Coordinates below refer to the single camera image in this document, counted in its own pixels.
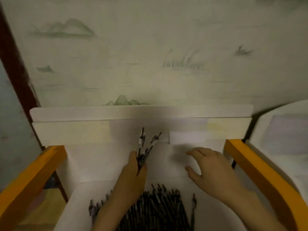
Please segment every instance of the mountain drawing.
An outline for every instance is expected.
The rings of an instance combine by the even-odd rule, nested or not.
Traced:
[[[80,20],[71,18],[64,24],[61,22],[46,24],[40,30],[36,29],[30,34],[50,38],[89,38],[94,36],[94,31]]]

